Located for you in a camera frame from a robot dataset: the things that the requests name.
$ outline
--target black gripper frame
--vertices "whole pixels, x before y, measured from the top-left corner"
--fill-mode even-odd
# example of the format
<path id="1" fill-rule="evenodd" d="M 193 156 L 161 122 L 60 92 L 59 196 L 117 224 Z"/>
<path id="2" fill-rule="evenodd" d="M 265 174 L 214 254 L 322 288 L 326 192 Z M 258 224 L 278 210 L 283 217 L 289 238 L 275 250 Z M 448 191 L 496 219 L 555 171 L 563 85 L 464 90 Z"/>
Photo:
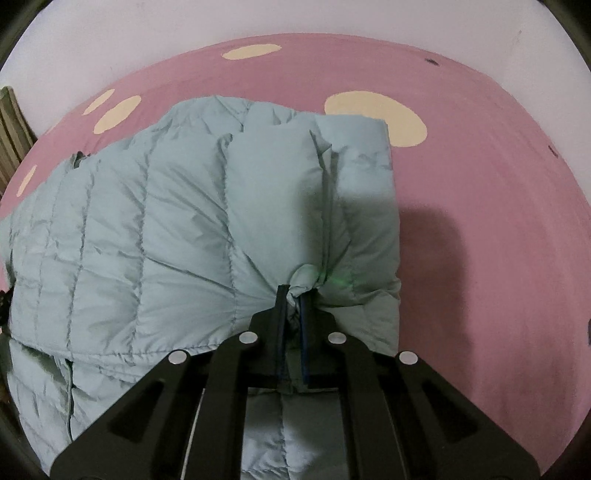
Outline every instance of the black gripper frame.
<path id="1" fill-rule="evenodd" d="M 217 350 L 174 351 L 54 462 L 53 480 L 238 480 L 249 387 L 284 378 L 288 286 Z M 298 300 L 301 364 L 311 389 L 341 400 L 349 478 L 538 480 L 534 458 L 412 352 L 371 352 Z"/>

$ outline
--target white wall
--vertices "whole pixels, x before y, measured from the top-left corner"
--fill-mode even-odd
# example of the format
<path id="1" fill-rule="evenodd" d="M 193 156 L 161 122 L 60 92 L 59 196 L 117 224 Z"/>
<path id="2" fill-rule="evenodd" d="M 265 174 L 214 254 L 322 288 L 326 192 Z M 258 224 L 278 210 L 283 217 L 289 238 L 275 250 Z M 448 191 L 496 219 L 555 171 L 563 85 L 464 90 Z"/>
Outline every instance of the white wall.
<path id="1" fill-rule="evenodd" d="M 129 72 L 272 33 L 361 35 L 490 75 L 544 128 L 591 200 L 591 73 L 537 0 L 54 0 L 0 71 L 40 134 Z"/>

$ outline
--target beige circle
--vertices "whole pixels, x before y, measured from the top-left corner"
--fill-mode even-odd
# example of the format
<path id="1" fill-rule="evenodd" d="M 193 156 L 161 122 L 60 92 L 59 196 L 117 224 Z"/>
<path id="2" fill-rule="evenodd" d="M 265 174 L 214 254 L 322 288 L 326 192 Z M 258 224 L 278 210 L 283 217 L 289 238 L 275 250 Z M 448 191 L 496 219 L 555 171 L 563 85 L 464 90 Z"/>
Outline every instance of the beige circle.
<path id="1" fill-rule="evenodd" d="M 29 170 L 29 172 L 25 175 L 25 178 L 23 178 L 21 185 L 18 188 L 17 197 L 20 197 L 22 195 L 22 193 L 25 191 L 25 189 L 27 188 L 27 185 L 29 185 L 29 182 L 31 181 L 31 179 L 33 178 L 33 175 L 35 174 L 36 169 L 37 169 L 37 166 L 33 165 L 31 170 Z"/>
<path id="2" fill-rule="evenodd" d="M 95 134 L 100 135 L 101 133 L 119 125 L 131 115 L 131 112 L 135 110 L 141 101 L 142 97 L 135 95 L 119 102 L 111 110 L 105 113 L 96 123 L 94 130 Z"/>
<path id="3" fill-rule="evenodd" d="M 222 55 L 226 60 L 243 60 L 252 57 L 260 57 L 274 51 L 281 50 L 279 45 L 273 43 L 261 43 L 257 45 L 247 45 L 246 47 L 234 48 Z"/>
<path id="4" fill-rule="evenodd" d="M 105 103 L 111 95 L 115 93 L 115 89 L 112 88 L 111 90 L 107 90 L 103 93 L 100 97 L 96 98 L 87 108 L 84 110 L 82 115 L 88 115 L 91 112 L 94 112 L 98 107 L 100 107 L 103 103 Z"/>
<path id="5" fill-rule="evenodd" d="M 427 126 L 416 113 L 380 93 L 337 93 L 326 99 L 324 111 L 329 115 L 363 115 L 384 120 L 393 147 L 414 147 L 427 138 Z"/>

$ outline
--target silver screw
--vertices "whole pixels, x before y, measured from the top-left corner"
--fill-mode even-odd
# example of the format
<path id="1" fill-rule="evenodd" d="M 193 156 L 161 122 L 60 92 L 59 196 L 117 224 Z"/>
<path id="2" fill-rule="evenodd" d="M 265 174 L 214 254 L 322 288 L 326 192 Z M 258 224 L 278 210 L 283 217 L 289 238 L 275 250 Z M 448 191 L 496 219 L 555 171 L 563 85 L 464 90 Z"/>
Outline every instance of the silver screw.
<path id="1" fill-rule="evenodd" d="M 414 352 L 402 352 L 398 358 L 404 365 L 414 365 L 418 362 L 418 356 Z"/>
<path id="2" fill-rule="evenodd" d="M 332 332 L 329 334 L 329 342 L 335 345 L 341 345 L 347 341 L 347 336 L 344 333 Z"/>
<path id="3" fill-rule="evenodd" d="M 238 337 L 242 343 L 249 344 L 254 343 L 258 340 L 258 335 L 255 332 L 242 332 Z"/>
<path id="4" fill-rule="evenodd" d="M 180 365 L 184 363 L 188 355 L 182 350 L 175 350 L 168 356 L 168 361 L 173 365 Z"/>

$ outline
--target pink bedsheet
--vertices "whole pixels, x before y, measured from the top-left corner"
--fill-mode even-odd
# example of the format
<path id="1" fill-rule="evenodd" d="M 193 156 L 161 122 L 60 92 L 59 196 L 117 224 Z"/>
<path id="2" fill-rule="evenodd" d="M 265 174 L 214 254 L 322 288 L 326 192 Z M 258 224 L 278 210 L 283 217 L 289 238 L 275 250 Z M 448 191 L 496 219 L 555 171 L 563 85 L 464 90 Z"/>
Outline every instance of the pink bedsheet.
<path id="1" fill-rule="evenodd" d="M 281 49 L 222 57 L 251 44 Z M 110 89 L 94 111 L 82 115 L 89 99 L 39 139 L 8 186 L 0 216 L 72 153 L 128 137 L 184 99 L 219 94 L 324 112 L 329 96 L 364 90 L 410 108 L 428 135 L 392 148 L 400 347 L 431 363 L 543 470 L 561 454 L 591 407 L 590 209 L 548 137 L 493 80 L 417 48 L 287 34 L 189 52 Z M 132 110 L 125 120 L 93 132 L 108 110 L 135 96 L 135 109 L 137 99 L 119 107 Z M 108 114 L 103 127 L 117 115 Z"/>

